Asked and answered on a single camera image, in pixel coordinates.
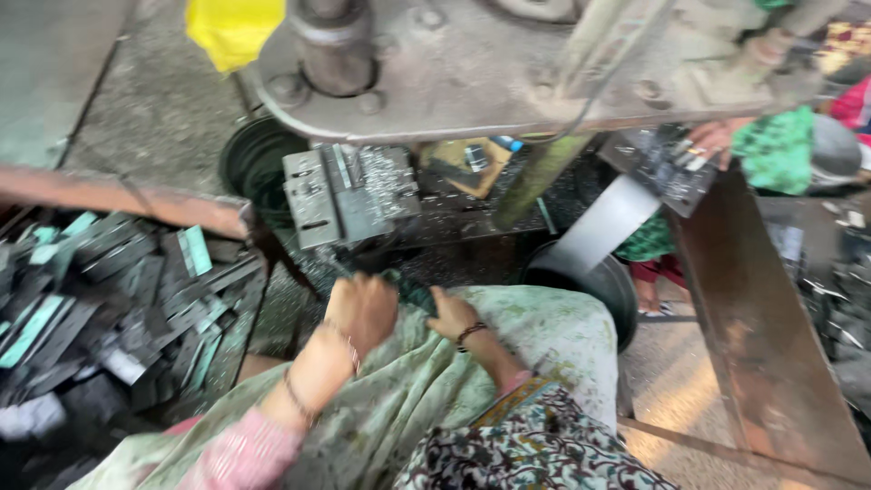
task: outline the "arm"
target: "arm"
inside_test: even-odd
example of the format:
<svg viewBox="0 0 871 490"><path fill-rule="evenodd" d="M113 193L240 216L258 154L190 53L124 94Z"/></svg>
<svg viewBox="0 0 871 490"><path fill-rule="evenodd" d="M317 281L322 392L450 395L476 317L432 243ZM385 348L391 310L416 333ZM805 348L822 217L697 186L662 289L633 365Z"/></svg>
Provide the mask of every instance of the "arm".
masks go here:
<svg viewBox="0 0 871 490"><path fill-rule="evenodd" d="M354 374L353 352L363 359L395 321L396 292L382 279L358 273L336 281L324 324L285 379L206 446L179 488L270 487L296 461L311 417Z"/></svg>
<svg viewBox="0 0 871 490"><path fill-rule="evenodd" d="M430 289L438 308L438 318L430 318L427 325L451 342L456 342L464 330L480 321L472 305L434 286ZM499 395L511 391L529 377L520 359L511 355L489 329L474 331L463 339L463 345L475 360L493 378Z"/></svg>

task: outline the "yellow cloth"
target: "yellow cloth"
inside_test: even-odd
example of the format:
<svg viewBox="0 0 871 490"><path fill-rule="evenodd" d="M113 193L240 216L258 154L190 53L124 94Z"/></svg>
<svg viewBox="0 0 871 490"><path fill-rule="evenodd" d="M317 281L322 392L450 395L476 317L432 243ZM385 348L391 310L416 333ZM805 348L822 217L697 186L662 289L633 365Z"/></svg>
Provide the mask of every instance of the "yellow cloth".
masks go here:
<svg viewBox="0 0 871 490"><path fill-rule="evenodd" d="M284 18L284 0L188 0L187 36L206 50L222 73L257 59Z"/></svg>

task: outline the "black bucket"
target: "black bucket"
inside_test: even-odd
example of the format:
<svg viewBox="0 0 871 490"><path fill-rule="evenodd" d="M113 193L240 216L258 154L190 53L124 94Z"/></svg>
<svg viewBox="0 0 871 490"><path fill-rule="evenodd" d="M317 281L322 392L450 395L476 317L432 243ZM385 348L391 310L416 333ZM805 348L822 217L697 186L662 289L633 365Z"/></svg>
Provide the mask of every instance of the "black bucket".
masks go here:
<svg viewBox="0 0 871 490"><path fill-rule="evenodd" d="M617 352L623 352L629 347L638 327L638 297L629 273L613 255L605 257L602 263L586 274L578 270L555 271L531 267L536 258L543 255L554 243L556 241L545 243L532 252L520 273L520 283L579 291L604 303L614 318Z"/></svg>
<svg viewBox="0 0 871 490"><path fill-rule="evenodd" d="M255 119L237 131L224 146L218 172L227 191L246 197L271 228L294 228L284 194L281 159L308 151L308 140L275 118Z"/></svg>

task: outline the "hand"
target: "hand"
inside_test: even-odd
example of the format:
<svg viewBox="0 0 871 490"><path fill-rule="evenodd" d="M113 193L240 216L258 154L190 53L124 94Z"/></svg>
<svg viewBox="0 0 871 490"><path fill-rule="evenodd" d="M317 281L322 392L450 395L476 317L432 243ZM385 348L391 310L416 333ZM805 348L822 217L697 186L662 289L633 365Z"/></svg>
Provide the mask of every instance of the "hand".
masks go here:
<svg viewBox="0 0 871 490"><path fill-rule="evenodd" d="M449 295L438 286L429 288L435 298L435 307L438 310L438 318L427 320L427 326L435 330L442 337L451 342L456 342L463 330L468 329L480 321L478 313L472 305L462 299Z"/></svg>
<svg viewBox="0 0 871 490"><path fill-rule="evenodd" d="M719 154L719 169L729 169L732 160L732 135L740 128L752 123L756 118L733 118L721 121L711 121L697 126L686 137L692 141L692 148L698 151L698 155L706 160L713 155Z"/></svg>
<svg viewBox="0 0 871 490"><path fill-rule="evenodd" d="M335 282L324 321L351 337L357 355L364 358L393 333L397 302L396 290L386 281L358 272Z"/></svg>

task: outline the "bracelet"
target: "bracelet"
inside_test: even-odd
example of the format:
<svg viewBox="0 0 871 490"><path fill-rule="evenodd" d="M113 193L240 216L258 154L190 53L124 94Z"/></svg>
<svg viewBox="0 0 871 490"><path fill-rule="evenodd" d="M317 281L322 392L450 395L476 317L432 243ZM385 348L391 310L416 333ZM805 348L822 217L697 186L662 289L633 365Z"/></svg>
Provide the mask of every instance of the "bracelet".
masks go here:
<svg viewBox="0 0 871 490"><path fill-rule="evenodd" d="M469 349L466 349L465 346L463 346L463 340L465 340L466 337L471 335L473 332L486 329L487 325L485 325L484 322L475 322L474 325L468 327L466 330L463 330L463 333L461 333L460 336L456 338L456 349L460 352L469 352Z"/></svg>
<svg viewBox="0 0 871 490"><path fill-rule="evenodd" d="M306 418L306 427L311 429L314 422L316 422L320 417L320 414L314 410L310 410L296 396L294 388L290 385L290 368L284 370L284 376L282 379L284 380L284 388L285 391L287 391L287 395L290 397L291 401L294 402L294 405L296 405L296 409L300 411L300 414Z"/></svg>
<svg viewBox="0 0 871 490"><path fill-rule="evenodd" d="M331 329L335 331L335 333L339 334L339 337L344 339L345 343L348 345L348 353L351 355L351 368L354 370L354 376L360 372L360 355L357 354L357 349L351 344L351 336L345 335L345 332L339 330L339 327L335 326L332 320L327 320L324 318L322 325L329 325Z"/></svg>

